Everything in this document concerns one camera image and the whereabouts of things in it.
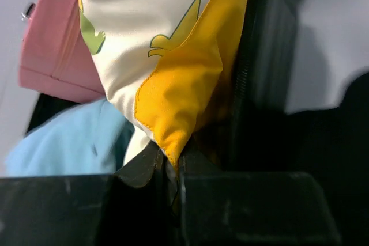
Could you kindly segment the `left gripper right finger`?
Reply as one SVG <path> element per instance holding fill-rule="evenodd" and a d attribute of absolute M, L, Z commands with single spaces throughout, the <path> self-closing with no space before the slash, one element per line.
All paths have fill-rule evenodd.
<path fill-rule="evenodd" d="M 221 171 L 203 155 L 180 158 L 184 245 L 340 245 L 320 185 L 298 172 Z"/>

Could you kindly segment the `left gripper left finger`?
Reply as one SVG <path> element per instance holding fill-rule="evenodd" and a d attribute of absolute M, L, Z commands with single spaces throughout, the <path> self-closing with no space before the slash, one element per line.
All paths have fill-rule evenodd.
<path fill-rule="evenodd" d="M 155 143 L 110 175 L 1 180 L 2 245 L 163 245 Z"/>

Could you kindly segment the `light blue cloth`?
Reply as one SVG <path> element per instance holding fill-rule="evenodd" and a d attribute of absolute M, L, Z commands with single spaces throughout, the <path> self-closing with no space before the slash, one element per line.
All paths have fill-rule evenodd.
<path fill-rule="evenodd" d="M 106 99 L 67 109 L 22 139 L 5 160 L 8 176 L 114 173 L 133 125 Z"/>

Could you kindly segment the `pink cosmetic case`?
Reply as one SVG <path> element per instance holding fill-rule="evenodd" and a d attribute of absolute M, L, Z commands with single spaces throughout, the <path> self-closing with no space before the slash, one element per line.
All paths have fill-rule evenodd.
<path fill-rule="evenodd" d="M 104 97 L 80 33 L 77 0 L 38 0 L 22 16 L 28 26 L 18 70 L 20 86 L 75 103 Z"/>

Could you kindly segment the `yellow and white garment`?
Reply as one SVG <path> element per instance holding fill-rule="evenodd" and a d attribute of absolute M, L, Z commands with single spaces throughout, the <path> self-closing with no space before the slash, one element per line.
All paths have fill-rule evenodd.
<path fill-rule="evenodd" d="M 108 101 L 173 167 L 191 135 L 228 116 L 247 0 L 78 0 L 82 37 Z"/>

